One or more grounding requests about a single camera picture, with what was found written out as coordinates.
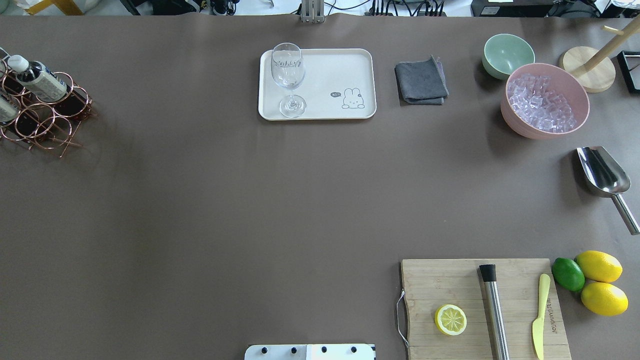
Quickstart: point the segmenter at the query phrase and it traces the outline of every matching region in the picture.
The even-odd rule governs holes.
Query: white plastic bracket
[[[311,24],[324,22],[324,0],[302,0],[300,19]]]
[[[375,360],[371,344],[251,345],[244,360]]]

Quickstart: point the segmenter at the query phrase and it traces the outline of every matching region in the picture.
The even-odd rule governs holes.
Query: lime
[[[592,282],[582,289],[582,303],[598,315],[615,316],[627,310],[629,300],[624,291],[606,282]]]
[[[554,279],[563,288],[570,291],[580,291],[584,286],[584,274],[575,261],[557,258],[551,266]]]
[[[584,277],[600,282],[614,282],[622,274],[618,259],[602,251],[588,250],[575,257]]]
[[[458,306],[446,304],[436,310],[436,327],[446,335],[460,335],[467,328],[467,316]]]

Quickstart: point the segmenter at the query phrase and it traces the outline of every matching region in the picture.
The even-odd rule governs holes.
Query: glass base
[[[299,117],[306,109],[307,102],[298,95],[288,95],[280,101],[280,112],[286,117]]]

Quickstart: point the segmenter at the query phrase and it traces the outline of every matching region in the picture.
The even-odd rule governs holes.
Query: white tray
[[[364,49],[302,49],[307,73],[294,94],[307,109],[300,117],[280,113],[289,92],[271,77],[271,50],[260,57],[258,112],[266,120],[368,119],[376,113],[373,61]]]

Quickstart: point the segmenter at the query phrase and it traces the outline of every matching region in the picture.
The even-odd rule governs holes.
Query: butter knife
[[[551,278],[547,274],[540,275],[540,286],[538,288],[538,317],[533,320],[531,330],[533,333],[533,347],[536,350],[538,359],[545,360],[545,349],[542,342],[542,330],[545,328],[545,313],[547,309],[547,298],[549,297],[549,286]]]

